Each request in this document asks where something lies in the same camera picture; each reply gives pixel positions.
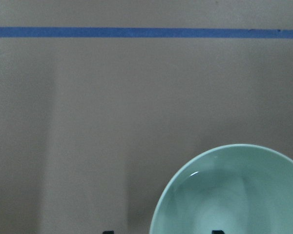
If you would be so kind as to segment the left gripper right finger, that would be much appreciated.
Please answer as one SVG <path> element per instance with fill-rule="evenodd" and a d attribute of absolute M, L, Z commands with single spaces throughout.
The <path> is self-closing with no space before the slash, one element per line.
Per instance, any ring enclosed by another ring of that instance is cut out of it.
<path fill-rule="evenodd" d="M 212 230 L 212 234 L 225 234 L 223 230 Z"/>

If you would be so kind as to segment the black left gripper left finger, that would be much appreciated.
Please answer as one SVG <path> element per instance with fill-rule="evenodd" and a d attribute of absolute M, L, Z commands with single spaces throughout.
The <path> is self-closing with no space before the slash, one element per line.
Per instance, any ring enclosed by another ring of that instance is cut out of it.
<path fill-rule="evenodd" d="M 103 234 L 114 234 L 113 230 L 103 231 Z"/>

